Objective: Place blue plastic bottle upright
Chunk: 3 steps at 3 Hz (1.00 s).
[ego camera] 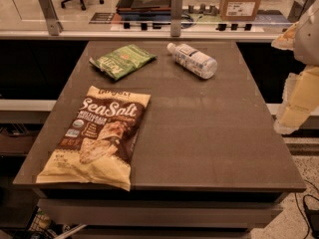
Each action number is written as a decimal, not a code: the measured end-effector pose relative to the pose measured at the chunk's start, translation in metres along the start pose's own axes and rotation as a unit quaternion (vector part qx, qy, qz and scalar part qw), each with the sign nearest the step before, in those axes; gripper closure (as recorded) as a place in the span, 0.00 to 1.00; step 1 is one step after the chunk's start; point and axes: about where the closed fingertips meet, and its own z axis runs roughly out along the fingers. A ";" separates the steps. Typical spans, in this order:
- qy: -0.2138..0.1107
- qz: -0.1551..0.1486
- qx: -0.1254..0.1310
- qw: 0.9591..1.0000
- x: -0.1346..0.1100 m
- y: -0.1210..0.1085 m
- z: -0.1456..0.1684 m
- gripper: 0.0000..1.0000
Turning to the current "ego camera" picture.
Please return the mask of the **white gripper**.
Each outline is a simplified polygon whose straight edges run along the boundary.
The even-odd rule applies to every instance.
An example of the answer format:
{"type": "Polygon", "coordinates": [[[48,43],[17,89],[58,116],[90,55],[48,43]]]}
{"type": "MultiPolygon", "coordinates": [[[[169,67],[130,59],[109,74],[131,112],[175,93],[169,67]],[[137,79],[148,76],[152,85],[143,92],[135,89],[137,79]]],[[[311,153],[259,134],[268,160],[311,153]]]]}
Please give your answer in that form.
{"type": "Polygon", "coordinates": [[[319,0],[316,0],[283,34],[272,41],[279,50],[294,50],[294,58],[306,66],[300,74],[290,73],[284,84],[274,129],[290,134],[299,129],[319,107],[319,0]]]}

